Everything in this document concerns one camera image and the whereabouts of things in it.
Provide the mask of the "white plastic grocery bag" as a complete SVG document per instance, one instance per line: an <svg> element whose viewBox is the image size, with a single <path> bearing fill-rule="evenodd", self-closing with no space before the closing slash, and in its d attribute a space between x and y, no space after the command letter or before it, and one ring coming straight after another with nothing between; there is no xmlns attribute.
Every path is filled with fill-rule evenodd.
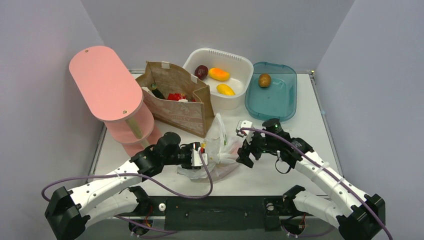
<svg viewBox="0 0 424 240"><path fill-rule="evenodd" d="M206 166L214 182L224 178L240 165L236 159L237 150L242 146L242 141L226 130L220 113L215 114L202 146L205 147Z"/></svg>

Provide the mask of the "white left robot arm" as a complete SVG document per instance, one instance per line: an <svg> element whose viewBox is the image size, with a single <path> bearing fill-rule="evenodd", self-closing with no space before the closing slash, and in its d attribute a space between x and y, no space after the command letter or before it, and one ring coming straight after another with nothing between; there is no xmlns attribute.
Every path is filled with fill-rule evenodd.
<svg viewBox="0 0 424 240"><path fill-rule="evenodd" d="M74 240L92 224L109 217L145 214L152 202L139 184L160 174L164 166L191 170L207 164L208 155L199 142L181 144L177 133L167 132L109 174L93 175L92 182L72 189L56 189L44 216L58 240Z"/></svg>

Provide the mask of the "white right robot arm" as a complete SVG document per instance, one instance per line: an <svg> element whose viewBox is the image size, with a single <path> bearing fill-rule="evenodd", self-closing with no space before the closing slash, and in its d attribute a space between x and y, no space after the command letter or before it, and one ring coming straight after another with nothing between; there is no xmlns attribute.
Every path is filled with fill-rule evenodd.
<svg viewBox="0 0 424 240"><path fill-rule="evenodd" d="M305 140L284 131L278 119L264 121L261 129L255 128L251 121L241 120L236 134L244 139L237 151L238 163L252 168L251 157L259 160L263 154L273 155L288 164L289 171L304 175L328 196L323 198L295 185L282 195L286 213L315 216L336 228L345 240L371 240L380 231L393 239L386 227L384 199L351 184Z"/></svg>

